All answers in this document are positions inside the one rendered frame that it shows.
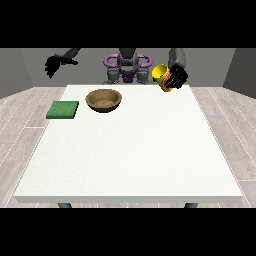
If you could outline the green square pad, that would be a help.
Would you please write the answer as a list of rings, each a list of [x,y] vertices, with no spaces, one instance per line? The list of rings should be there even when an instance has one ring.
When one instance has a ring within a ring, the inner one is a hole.
[[[73,119],[78,106],[78,101],[54,101],[46,114],[46,118]]]

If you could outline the brown wooden bowl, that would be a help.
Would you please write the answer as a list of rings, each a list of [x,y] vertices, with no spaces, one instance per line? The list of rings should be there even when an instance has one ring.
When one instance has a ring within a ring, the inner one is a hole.
[[[86,96],[87,105],[98,113],[109,113],[121,103],[122,95],[113,89],[97,89]]]

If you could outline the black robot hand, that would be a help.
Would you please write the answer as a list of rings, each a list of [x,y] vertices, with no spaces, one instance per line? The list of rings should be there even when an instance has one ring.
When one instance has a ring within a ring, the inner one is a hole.
[[[164,86],[166,88],[180,89],[182,85],[187,81],[188,74],[183,67],[175,64],[171,67],[168,75],[164,80]]]
[[[58,71],[61,64],[72,64],[77,65],[78,62],[69,58],[64,58],[60,56],[51,56],[46,60],[45,71],[49,78],[52,78],[54,74]]]

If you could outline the yellow cup with melon print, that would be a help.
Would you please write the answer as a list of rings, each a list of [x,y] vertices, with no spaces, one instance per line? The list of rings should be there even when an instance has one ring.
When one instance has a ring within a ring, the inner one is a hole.
[[[168,88],[167,85],[170,83],[170,71],[167,65],[160,64],[153,68],[152,78],[164,92],[172,91],[172,88]]]

